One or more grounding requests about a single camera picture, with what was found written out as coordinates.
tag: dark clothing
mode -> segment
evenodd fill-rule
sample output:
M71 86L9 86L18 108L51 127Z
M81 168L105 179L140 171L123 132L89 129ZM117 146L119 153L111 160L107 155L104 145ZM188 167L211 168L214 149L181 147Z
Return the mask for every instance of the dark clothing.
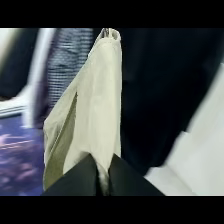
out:
M123 54L122 158L145 175L164 163L207 93L222 60L224 29L115 29Z
M15 97L26 85L39 28L24 28L13 43L0 74L0 96Z
M111 162L109 177L110 196L164 196L116 155ZM93 157L88 155L42 196L102 196Z

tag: purple surface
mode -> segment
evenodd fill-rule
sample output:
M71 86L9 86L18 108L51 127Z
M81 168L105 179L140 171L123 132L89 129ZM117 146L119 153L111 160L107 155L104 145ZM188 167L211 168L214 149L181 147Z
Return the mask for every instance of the purple surface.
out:
M0 119L0 196L43 192L43 133L24 129L21 116Z

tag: beige pants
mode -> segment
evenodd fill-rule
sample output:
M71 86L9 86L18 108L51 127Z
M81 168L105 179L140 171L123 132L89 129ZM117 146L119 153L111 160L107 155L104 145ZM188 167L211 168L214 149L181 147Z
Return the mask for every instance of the beige pants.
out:
M120 34L98 36L89 57L44 123L44 189L88 153L97 163L106 191L113 154L120 156Z

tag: black garment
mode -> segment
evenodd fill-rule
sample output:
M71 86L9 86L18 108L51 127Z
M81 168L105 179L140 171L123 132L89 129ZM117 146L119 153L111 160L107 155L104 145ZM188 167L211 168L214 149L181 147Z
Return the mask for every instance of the black garment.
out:
M224 29L115 29L123 55L122 158L145 175L164 163L207 93L222 60Z
M164 196L114 155L109 169L110 196ZM95 161L88 155L42 196L102 196Z
M7 55L0 74L0 96L15 97L27 83L39 28L24 28Z

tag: striped garment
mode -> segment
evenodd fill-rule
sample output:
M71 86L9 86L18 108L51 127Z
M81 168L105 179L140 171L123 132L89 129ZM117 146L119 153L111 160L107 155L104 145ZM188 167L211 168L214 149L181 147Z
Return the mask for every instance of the striped garment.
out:
M84 65L93 42L92 28L60 28L47 62L49 107L52 109Z

